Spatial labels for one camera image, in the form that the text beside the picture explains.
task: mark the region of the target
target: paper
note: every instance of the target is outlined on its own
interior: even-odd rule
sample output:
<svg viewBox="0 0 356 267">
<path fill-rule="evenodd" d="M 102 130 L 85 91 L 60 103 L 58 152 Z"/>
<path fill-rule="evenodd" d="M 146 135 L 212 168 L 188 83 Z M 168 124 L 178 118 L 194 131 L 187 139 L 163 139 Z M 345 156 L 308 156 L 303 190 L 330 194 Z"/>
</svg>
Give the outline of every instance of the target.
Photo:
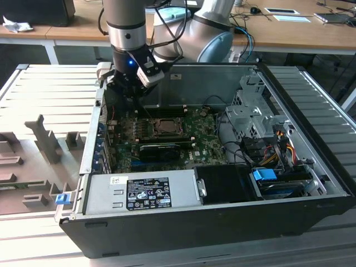
<svg viewBox="0 0 356 267">
<path fill-rule="evenodd" d="M 10 32 L 18 33 L 18 32 L 33 30 L 33 28 L 26 22 L 17 23 L 17 22 L 9 21 L 4 16 L 3 19 L 4 19 L 4 23 L 2 24 L 2 26 L 4 26 Z"/>
<path fill-rule="evenodd" d="M 273 15 L 278 21 L 311 22 L 305 17 Z"/>
<path fill-rule="evenodd" d="M 189 1 L 189 0 L 187 0 L 186 2 L 187 2 L 187 5 L 188 5 L 188 6 L 197 6 L 197 5 L 198 5 L 198 3 L 197 3 L 196 1 Z"/>
</svg>

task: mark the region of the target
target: white plastic part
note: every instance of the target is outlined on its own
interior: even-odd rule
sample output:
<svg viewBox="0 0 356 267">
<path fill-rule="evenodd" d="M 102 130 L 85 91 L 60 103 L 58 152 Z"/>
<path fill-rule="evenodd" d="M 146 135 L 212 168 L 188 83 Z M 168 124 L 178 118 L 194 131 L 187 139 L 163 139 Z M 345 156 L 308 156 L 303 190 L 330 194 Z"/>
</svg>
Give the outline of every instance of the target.
<svg viewBox="0 0 356 267">
<path fill-rule="evenodd" d="M 137 76 L 140 78 L 142 84 L 147 88 L 149 88 L 153 85 L 156 85 L 165 77 L 165 75 L 162 71 L 160 71 L 158 74 L 156 74 L 154 76 L 148 77 L 145 75 L 145 73 L 143 72 L 143 70 L 141 68 L 139 68 L 137 70 Z"/>
<path fill-rule="evenodd" d="M 103 80 L 103 75 L 111 70 L 111 62 L 100 62 L 96 66 L 96 77 L 98 81 Z"/>
</svg>

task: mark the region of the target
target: blue latch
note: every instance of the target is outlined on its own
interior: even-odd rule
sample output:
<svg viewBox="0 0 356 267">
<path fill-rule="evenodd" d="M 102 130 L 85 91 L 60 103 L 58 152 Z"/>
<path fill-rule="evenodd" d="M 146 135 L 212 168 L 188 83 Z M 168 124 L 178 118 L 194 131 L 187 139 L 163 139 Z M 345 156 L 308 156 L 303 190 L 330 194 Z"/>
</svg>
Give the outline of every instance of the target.
<svg viewBox="0 0 356 267">
<path fill-rule="evenodd" d="M 69 205 L 71 203 L 71 193 L 58 194 L 55 203 L 57 205 Z"/>
<path fill-rule="evenodd" d="M 256 181 L 277 180 L 277 176 L 272 169 L 257 169 L 253 172 Z"/>
</svg>

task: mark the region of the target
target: blue cable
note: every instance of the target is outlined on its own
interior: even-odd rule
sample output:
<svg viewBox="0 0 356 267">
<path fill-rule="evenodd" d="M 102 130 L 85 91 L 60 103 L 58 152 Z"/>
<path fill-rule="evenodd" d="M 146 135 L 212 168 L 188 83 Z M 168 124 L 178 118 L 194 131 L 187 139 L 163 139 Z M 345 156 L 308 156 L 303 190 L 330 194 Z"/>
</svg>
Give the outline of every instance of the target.
<svg viewBox="0 0 356 267">
<path fill-rule="evenodd" d="M 242 31 L 244 34 L 246 34 L 246 36 L 247 36 L 248 39 L 249 39 L 249 42 L 250 42 L 250 52 L 249 52 L 249 55 L 247 56 L 246 61 L 245 61 L 245 62 L 247 62 L 247 61 L 249 60 L 251 54 L 252 54 L 252 45 L 253 45 L 253 44 L 252 44 L 251 35 L 250 35 L 249 33 L 247 33 L 247 31 L 245 31 L 244 29 L 242 29 L 242 28 L 240 28 L 240 27 L 236 27 L 236 29 L 238 29 L 238 30 Z"/>
</svg>

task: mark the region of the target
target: headphones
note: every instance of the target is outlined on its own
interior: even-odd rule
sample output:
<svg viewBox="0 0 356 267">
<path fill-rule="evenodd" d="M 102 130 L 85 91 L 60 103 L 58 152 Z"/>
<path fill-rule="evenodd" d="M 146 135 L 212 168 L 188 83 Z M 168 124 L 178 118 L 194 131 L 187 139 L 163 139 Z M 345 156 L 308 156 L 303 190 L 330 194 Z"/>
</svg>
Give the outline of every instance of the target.
<svg viewBox="0 0 356 267">
<path fill-rule="evenodd" d="M 250 13 L 252 15 L 256 15 L 258 13 L 261 13 L 261 10 L 258 7 L 251 7 Z"/>
</svg>

